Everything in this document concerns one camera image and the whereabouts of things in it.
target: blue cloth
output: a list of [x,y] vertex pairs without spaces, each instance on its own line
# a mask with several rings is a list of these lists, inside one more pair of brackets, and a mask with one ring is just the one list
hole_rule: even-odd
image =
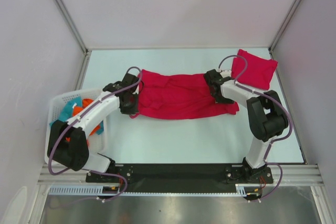
[[[74,105],[76,104],[76,106],[78,107],[83,107],[83,101],[82,101],[82,98],[81,97],[76,97],[70,101],[67,102],[67,104],[65,104],[64,108],[62,109],[59,117],[58,117],[58,120],[62,121],[62,122],[66,122],[69,118],[72,117],[72,113],[73,113],[73,107]],[[104,124],[103,122],[101,122],[99,124],[100,126],[100,129],[96,131],[96,133],[98,135],[100,135],[101,133],[104,132]]]

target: reflective metal surface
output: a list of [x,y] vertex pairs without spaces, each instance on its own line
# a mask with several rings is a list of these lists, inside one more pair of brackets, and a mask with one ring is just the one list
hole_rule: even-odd
[[321,223],[310,187],[279,188],[261,204],[226,197],[123,196],[53,209],[79,198],[48,196],[41,223]]

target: white plastic basket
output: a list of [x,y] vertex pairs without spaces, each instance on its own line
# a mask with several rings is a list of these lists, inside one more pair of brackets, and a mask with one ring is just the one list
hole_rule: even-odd
[[[93,99],[95,100],[101,93],[101,89],[81,89],[76,90],[68,93],[64,93],[54,97],[49,106],[49,113],[48,113],[48,124],[47,124],[47,134],[46,134],[46,146],[44,152],[44,160],[48,164],[49,158],[47,156],[47,148],[49,143],[49,136],[50,136],[50,123],[57,120],[62,109],[67,104],[68,101],[76,97],[81,97],[82,99]],[[105,151],[107,147],[107,123],[106,119],[103,120],[104,124],[104,132],[100,135],[93,134],[89,136],[89,151],[94,153],[102,153]],[[59,165],[58,162],[52,161],[52,165]]]

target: white wall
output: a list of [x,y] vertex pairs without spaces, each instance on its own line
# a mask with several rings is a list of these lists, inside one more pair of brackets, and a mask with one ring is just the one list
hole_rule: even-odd
[[336,1],[303,0],[275,49],[303,150],[336,207]]
[[1,220],[21,187],[27,187],[26,210],[31,207],[48,102],[73,90],[83,55],[53,0],[0,0],[0,6]]
[[294,0],[64,0],[89,48],[268,47]]

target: red cloth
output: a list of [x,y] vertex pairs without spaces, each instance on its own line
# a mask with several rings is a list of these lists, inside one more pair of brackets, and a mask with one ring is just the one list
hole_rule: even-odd
[[142,70],[139,114],[157,119],[180,120],[236,114],[237,103],[219,104],[210,95],[203,74],[163,76]]
[[[238,78],[238,81],[255,88],[268,90],[278,62],[261,59],[241,49],[238,51],[238,55],[243,56],[248,63],[246,71]],[[244,66],[244,60],[236,57],[232,63],[231,76],[236,78],[244,69]]]

